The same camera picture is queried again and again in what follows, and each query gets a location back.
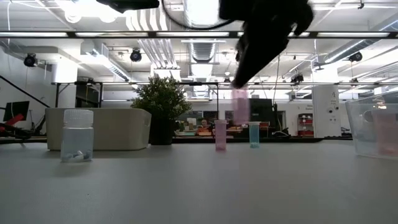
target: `computer monitor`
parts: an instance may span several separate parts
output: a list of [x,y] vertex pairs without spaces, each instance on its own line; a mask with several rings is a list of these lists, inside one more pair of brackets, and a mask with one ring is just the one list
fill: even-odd
[[269,122],[269,125],[275,126],[275,116],[272,110],[271,99],[249,99],[250,101],[250,120]]
[[9,121],[14,116],[21,114],[24,117],[22,121],[26,121],[28,110],[29,101],[7,103],[6,112],[4,113],[4,117],[2,120]]

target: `white bottle cap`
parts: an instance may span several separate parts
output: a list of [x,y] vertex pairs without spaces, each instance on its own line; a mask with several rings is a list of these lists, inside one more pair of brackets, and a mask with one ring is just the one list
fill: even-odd
[[63,113],[63,123],[66,127],[89,128],[94,122],[94,112],[89,110],[70,109]]

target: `potted plant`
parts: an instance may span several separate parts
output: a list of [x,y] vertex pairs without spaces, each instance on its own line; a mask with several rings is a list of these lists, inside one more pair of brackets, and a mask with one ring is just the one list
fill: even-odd
[[132,108],[152,114],[149,140],[152,145],[169,145],[174,135],[175,119],[191,110],[185,101],[184,91],[174,78],[149,78],[148,85],[136,90],[139,95],[132,100]]

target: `green plant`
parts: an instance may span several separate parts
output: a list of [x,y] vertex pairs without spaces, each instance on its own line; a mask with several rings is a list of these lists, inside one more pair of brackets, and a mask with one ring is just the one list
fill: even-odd
[[149,84],[136,90],[139,97],[132,100],[132,108],[144,109],[155,119],[176,119],[191,110],[184,91],[174,78],[149,78]]

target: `person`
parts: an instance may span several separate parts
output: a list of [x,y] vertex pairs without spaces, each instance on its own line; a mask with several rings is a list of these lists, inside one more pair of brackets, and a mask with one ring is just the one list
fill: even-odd
[[210,132],[209,131],[209,125],[208,125],[206,119],[202,119],[200,121],[200,123],[201,123],[201,128],[197,129],[197,133],[208,133],[208,132]]

